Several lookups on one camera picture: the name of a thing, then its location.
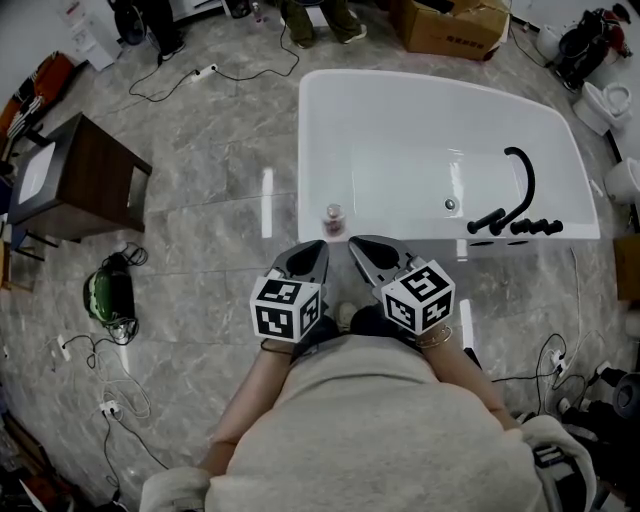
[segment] cardboard box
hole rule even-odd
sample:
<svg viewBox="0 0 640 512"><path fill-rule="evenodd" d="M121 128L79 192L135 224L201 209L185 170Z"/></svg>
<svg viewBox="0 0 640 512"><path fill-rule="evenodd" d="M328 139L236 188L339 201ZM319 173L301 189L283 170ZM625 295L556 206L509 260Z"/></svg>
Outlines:
<svg viewBox="0 0 640 512"><path fill-rule="evenodd" d="M392 0L390 18L407 51L485 60L507 32L509 12L500 0L453 0L446 14Z"/></svg>
<svg viewBox="0 0 640 512"><path fill-rule="evenodd" d="M618 300L640 300L640 235L613 241Z"/></svg>

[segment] white wall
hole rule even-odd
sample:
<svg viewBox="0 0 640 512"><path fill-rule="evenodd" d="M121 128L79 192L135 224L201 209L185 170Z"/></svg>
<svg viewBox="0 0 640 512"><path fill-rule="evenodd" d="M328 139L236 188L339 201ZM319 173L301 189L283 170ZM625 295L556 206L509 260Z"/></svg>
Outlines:
<svg viewBox="0 0 640 512"><path fill-rule="evenodd" d="M582 17L585 9L597 7L611 8L618 1L631 15L631 25L622 24L627 43L635 53L630 59L618 59L614 64L601 65L589 77L598 87L611 82L624 83L633 94L635 117L624 130L614 133L616 144L623 157L640 160L640 16L626 0L513 0L514 16L541 27L554 25L569 26Z"/></svg>
<svg viewBox="0 0 640 512"><path fill-rule="evenodd" d="M87 11L98 15L117 38L107 0L85 2ZM0 0L0 111L25 78L55 50L75 62L84 60L49 0Z"/></svg>

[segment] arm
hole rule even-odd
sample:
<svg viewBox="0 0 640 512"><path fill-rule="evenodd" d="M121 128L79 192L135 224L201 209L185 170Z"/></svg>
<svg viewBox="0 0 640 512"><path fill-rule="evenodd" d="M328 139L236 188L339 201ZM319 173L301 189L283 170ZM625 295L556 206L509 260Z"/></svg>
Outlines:
<svg viewBox="0 0 640 512"><path fill-rule="evenodd" d="M440 332L437 326L422 335L425 339L432 338L434 333ZM507 411L502 397L484 372L469 359L460 348L456 339L450 339L433 348L422 349L425 359L433 368L433 372L440 382L455 384L476 395L488 411L493 414L505 430L518 428L520 425Z"/></svg>
<svg viewBox="0 0 640 512"><path fill-rule="evenodd" d="M293 345L269 340L267 348L291 352ZM280 396L284 381L289 374L290 355L261 350L249 374L227 406L209 453L200 463L200 468L211 476L224 475L233 457L240 438L258 421Z"/></svg>

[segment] bracelet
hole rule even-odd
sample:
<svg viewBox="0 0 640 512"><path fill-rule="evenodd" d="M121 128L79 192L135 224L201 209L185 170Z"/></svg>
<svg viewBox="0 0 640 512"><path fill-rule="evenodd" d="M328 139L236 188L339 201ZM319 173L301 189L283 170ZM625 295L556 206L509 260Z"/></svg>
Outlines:
<svg viewBox="0 0 640 512"><path fill-rule="evenodd" d="M453 331L451 330L451 327L449 327L448 325L445 325L442 328L442 330L435 336L428 338L426 340L417 339L416 347L421 349L434 348L434 347L437 347L438 345L443 345L444 343L449 341L452 335L453 335Z"/></svg>

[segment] white sleeve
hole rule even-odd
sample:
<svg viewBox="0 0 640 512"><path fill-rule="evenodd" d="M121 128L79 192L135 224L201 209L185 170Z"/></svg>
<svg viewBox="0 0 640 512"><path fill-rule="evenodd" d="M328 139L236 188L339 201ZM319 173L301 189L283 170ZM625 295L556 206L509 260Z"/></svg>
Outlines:
<svg viewBox="0 0 640 512"><path fill-rule="evenodd" d="M140 512L204 511L211 475L198 468L175 468L152 476L142 487Z"/></svg>
<svg viewBox="0 0 640 512"><path fill-rule="evenodd" d="M565 455L574 459L586 485L585 510L590 510L596 495L596 475L593 471L591 456L586 448L571 437L562 425L551 416L538 416L527 421L520 428L523 432L524 442L532 449L544 445L555 445Z"/></svg>

